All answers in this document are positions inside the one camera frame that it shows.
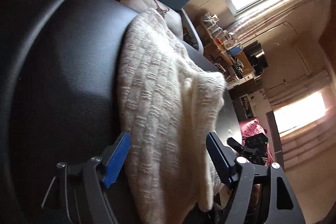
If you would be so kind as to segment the cream knitted sweater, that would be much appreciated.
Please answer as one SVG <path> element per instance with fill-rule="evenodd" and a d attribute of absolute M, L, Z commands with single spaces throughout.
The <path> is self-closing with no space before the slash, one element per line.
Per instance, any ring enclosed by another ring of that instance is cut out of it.
<path fill-rule="evenodd" d="M 226 88 L 207 72 L 154 9 L 126 30 L 118 71 L 121 128 L 131 135 L 125 170 L 143 223 L 182 223 L 213 207 L 222 183 L 206 149 Z"/>

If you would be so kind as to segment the pink quilted bedding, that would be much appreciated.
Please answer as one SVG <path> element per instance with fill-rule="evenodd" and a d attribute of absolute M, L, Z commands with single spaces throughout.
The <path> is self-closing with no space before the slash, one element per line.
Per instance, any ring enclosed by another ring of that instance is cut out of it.
<path fill-rule="evenodd" d="M 245 146 L 245 140 L 249 137 L 264 134 L 267 137 L 267 130 L 265 130 L 259 123 L 257 118 L 248 119 L 245 121 L 239 122 L 239 127 L 241 131 L 242 142 L 241 144 Z M 269 150 L 269 143 L 263 145 L 265 147 L 265 152 L 267 153 L 267 160 L 265 162 L 265 166 L 272 164 L 273 157 L 272 153 Z"/>

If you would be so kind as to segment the small bright window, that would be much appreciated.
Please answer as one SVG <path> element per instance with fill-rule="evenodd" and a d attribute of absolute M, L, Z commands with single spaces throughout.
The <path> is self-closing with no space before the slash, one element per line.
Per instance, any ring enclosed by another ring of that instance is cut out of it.
<path fill-rule="evenodd" d="M 326 107 L 322 93 L 315 92 L 273 113 L 280 137 L 283 137 L 322 118 Z"/>

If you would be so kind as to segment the black monitor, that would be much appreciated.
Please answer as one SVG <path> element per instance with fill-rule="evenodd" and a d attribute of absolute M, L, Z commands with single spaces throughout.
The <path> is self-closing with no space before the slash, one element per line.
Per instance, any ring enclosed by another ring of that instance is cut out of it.
<path fill-rule="evenodd" d="M 252 66 L 255 77 L 260 77 L 264 69 L 268 67 L 265 52 L 258 41 L 253 42 L 244 48 L 244 53 Z"/>

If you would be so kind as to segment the blue mug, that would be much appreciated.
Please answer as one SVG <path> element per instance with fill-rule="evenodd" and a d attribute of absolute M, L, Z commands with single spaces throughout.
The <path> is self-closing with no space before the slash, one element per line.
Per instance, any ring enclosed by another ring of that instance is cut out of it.
<path fill-rule="evenodd" d="M 230 50 L 227 50 L 227 53 L 231 56 L 237 56 L 239 53 L 243 51 L 242 45 L 236 45 L 232 47 Z"/>

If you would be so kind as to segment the cluttered wooden desk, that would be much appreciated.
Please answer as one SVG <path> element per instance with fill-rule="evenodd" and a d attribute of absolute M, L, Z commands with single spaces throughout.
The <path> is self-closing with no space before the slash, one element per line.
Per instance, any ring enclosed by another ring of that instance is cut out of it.
<path fill-rule="evenodd" d="M 254 80 L 252 66 L 242 51 L 237 56 L 227 53 L 236 45 L 241 45 L 233 32 L 221 28 L 215 14 L 206 12 L 199 18 L 197 31 L 203 43 L 203 55 L 223 74 L 228 89 Z"/>

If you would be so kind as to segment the deer print cushion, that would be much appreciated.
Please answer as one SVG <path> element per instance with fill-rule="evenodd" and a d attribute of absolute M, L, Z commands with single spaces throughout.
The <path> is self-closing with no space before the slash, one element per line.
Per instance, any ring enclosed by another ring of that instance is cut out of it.
<path fill-rule="evenodd" d="M 170 11 L 169 7 L 157 0 L 121 0 L 120 2 L 137 12 L 153 8 L 163 17 Z"/>

